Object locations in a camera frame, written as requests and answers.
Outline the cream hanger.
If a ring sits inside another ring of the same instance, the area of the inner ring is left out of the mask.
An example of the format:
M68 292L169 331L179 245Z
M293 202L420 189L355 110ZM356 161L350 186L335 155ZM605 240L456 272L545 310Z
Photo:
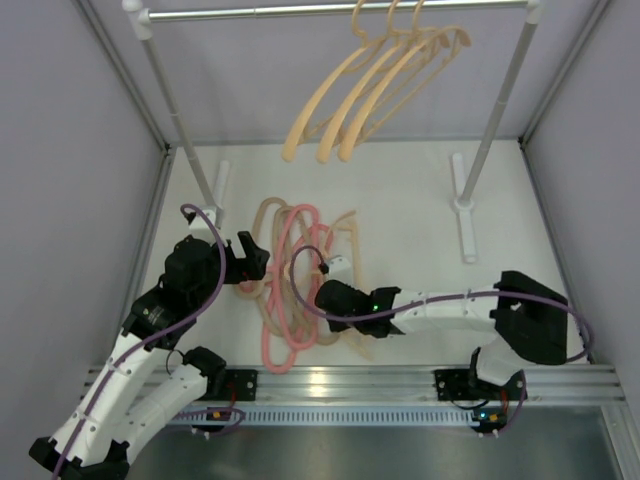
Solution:
M319 249L325 260L329 260L332 257L332 243L335 237L340 235L346 238L350 246L348 260L350 261L351 269L346 273L346 281L351 286L364 290L366 283L362 269L359 226L355 210L348 211L338 217L329 225L327 232L321 235ZM368 340L363 334L354 329L347 329L340 333L319 333L316 343L323 347L336 343L346 345L362 359L368 362L372 362L374 359L370 350L372 340Z
M429 85L456 57L472 45L468 31L458 25L425 26L420 1L410 26L398 29L373 59L339 107L350 106L342 127L344 138L334 152L342 162L351 160L355 148L391 120Z
M421 1L413 9L411 27L396 28L394 14L398 5L393 1L387 10L385 33L372 38L359 26L364 3L356 4L351 27L361 45L326 77L301 110L285 141L284 160L291 161L298 146L320 134L316 150L319 163L327 163L333 150L341 161L350 161L358 145L376 133L455 58L458 41L464 46L470 44L467 32L455 26L422 27ZM313 124L314 112L332 86L351 74L358 74L359 79L350 92L329 117Z
M351 14L351 33L360 40L359 47L349 54L318 86L311 95L304 107L301 109L296 120L293 122L289 133L284 141L281 158L286 162L292 162L296 157L297 149L300 145L308 142L319 131L323 132L321 144L327 144L327 153L320 153L318 148L318 162L326 163L332 148L339 144L345 134L342 127L344 118L350 106L338 107L328 119L320 121L314 126L311 120L320 106L322 100L327 96L333 85L342 77L359 72L368 67L372 60L378 55L387 40L393 36L393 15L397 1L392 1L387 11L387 27L384 34L372 37L366 29L359 24L359 16L365 6L365 1L358 1Z

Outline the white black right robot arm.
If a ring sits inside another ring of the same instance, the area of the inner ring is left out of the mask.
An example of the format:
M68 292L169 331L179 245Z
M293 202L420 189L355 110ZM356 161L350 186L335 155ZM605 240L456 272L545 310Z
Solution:
M354 328L376 339L430 330L492 333L465 373L468 390L487 397L521 370L568 360L568 301L519 271L504 271L491 289L419 293L381 287L369 293L337 279L316 293L314 307L331 331Z

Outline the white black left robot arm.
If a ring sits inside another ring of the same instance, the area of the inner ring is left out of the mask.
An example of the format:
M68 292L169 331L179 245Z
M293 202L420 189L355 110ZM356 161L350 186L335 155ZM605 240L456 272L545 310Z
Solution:
M89 392L53 435L40 437L29 455L59 479L123 479L146 444L183 408L213 399L226 386L226 362L205 347L186 352L182 364L146 398L139 392L223 285L261 280L268 251L251 234L229 243L187 236L165 259L158 283L132 305L114 348Z

